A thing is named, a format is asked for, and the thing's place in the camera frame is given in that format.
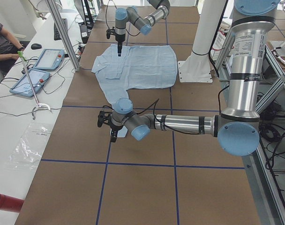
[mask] white desk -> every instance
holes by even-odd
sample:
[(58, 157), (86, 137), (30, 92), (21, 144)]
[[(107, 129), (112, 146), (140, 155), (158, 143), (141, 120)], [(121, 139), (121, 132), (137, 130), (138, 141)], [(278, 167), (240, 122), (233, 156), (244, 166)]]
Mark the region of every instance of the white desk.
[[(67, 18), (68, 34), (72, 45), (81, 41), (79, 26), (74, 22), (76, 13), (63, 13), (62, 18)], [(37, 32), (35, 37), (29, 43), (24, 51), (25, 58), (29, 59), (32, 56), (39, 56), (44, 48), (57, 48), (64, 49), (61, 40), (53, 40), (53, 19), (49, 16), (42, 28)], [(33, 43), (42, 45), (42, 49), (32, 50), (30, 46)], [(14, 66), (6, 77), (21, 78), (23, 69), (22, 63)], [(38, 99), (42, 103), (48, 104), (51, 108), (61, 108), (62, 101), (66, 96), (68, 88), (73, 78), (73, 66), (69, 61), (67, 65), (60, 71), (60, 74), (65, 77), (65, 82), (62, 87), (55, 91), (53, 94), (47, 95), (41, 90), (38, 93)], [(62, 83), (63, 78), (58, 74), (53, 76), (46, 82), (44, 89), (50, 92)], [(4, 84), (12, 87), (15, 82), (5, 80)], [(8, 87), (0, 84), (0, 96), (10, 95)], [(10, 96), (0, 98), (0, 111), (13, 114), (22, 114), (31, 112), (32, 108), (36, 105), (34, 98), (23, 98), (19, 96)], [(8, 161), (8, 156), (15, 149), (20, 137), (24, 133), (27, 126), (32, 123), (47, 123), (54, 125), (59, 114), (59, 110), (40, 111), (36, 112), (36, 120), (32, 120), (32, 115), (23, 115), (19, 117), (8, 116), (0, 113), (0, 193), (10, 195), (16, 198), (25, 199), (35, 172), (33, 171), (14, 171), (4, 167), (5, 162)], [(16, 221), (18, 213), (6, 212), (0, 210), (0, 225), (13, 225)]]

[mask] clear plastic bag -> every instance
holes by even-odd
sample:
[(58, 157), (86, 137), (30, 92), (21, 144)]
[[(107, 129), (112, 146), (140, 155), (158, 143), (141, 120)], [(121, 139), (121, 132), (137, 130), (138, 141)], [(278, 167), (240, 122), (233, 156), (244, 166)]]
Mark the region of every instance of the clear plastic bag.
[(13, 170), (36, 171), (52, 129), (52, 124), (29, 124), (10, 154), (5, 167)]

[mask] computer mouse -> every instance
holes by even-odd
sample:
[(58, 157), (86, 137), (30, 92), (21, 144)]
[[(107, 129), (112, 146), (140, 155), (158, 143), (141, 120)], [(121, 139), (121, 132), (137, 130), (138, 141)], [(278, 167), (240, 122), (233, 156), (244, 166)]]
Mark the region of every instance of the computer mouse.
[(42, 46), (41, 44), (38, 44), (38, 43), (34, 43), (31, 45), (31, 49), (35, 50), (35, 49), (40, 49)]

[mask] white cloth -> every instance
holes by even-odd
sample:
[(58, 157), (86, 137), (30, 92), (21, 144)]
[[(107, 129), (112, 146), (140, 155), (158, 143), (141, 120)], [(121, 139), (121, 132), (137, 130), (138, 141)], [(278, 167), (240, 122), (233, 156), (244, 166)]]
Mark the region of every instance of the white cloth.
[(178, 68), (175, 52), (169, 45), (123, 46), (121, 57), (117, 45), (111, 45), (96, 57), (92, 72), (113, 105), (120, 98), (129, 98), (128, 89), (173, 86)]

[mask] red cup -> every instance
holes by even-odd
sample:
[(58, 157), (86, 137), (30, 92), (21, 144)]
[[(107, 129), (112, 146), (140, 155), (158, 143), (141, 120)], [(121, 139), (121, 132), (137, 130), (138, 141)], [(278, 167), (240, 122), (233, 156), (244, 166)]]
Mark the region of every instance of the red cup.
[(0, 210), (20, 212), (24, 200), (0, 194)]

